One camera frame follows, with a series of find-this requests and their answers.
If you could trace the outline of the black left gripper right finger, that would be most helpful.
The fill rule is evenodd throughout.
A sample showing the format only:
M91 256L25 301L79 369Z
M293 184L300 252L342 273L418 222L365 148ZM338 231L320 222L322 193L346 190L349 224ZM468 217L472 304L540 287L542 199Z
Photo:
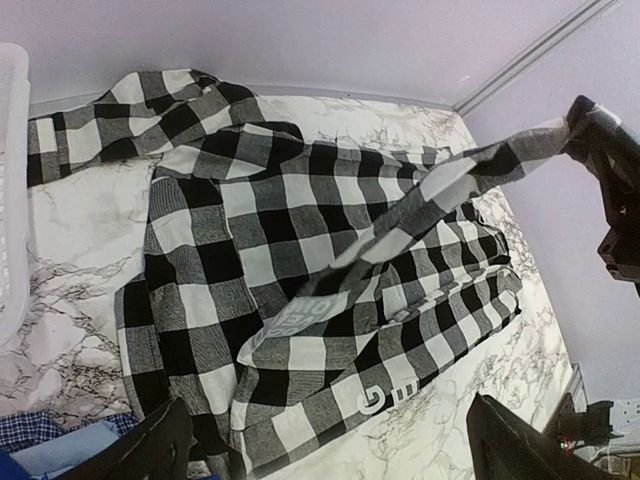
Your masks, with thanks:
M566 453L560 444L489 395L476 394L466 416L477 479L588 480L600 469Z

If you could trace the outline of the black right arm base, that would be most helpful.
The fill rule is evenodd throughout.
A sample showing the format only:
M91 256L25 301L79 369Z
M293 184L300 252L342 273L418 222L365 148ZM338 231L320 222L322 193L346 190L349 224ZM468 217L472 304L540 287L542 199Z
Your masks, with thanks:
M578 400L577 394L564 393L542 433L565 454L595 464L615 437L611 424L614 402L601 400L580 409Z

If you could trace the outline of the black white checkered cloth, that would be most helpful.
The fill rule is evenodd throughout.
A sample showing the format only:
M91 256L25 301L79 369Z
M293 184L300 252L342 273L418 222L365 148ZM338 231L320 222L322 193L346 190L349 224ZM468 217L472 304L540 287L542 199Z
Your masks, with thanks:
M469 479L477 393L543 427L572 374L500 191L388 251L346 293L305 286L434 164L472 144L429 108L262 97L195 70L126 75L31 119L28 184L122 223L102 388L144 418L181 398L188 473L224 479Z

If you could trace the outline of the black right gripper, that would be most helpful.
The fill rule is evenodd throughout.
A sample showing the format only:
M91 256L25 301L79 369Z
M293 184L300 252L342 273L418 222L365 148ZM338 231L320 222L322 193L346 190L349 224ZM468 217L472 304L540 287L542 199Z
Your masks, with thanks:
M639 292L639 135L604 106L576 97L563 149L598 180L609 230L597 252L614 280Z

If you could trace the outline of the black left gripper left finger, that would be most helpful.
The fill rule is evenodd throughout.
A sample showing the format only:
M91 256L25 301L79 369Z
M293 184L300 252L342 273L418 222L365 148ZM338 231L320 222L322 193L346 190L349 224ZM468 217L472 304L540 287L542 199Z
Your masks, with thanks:
M187 405L162 404L104 451L63 473L62 480L181 479L188 477L193 426Z

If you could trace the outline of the blue pleated skirt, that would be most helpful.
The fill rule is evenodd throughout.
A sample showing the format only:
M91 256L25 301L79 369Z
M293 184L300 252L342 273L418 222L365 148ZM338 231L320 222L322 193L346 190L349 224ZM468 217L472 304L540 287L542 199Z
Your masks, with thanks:
M29 479L29 474L7 452L0 452L0 480Z

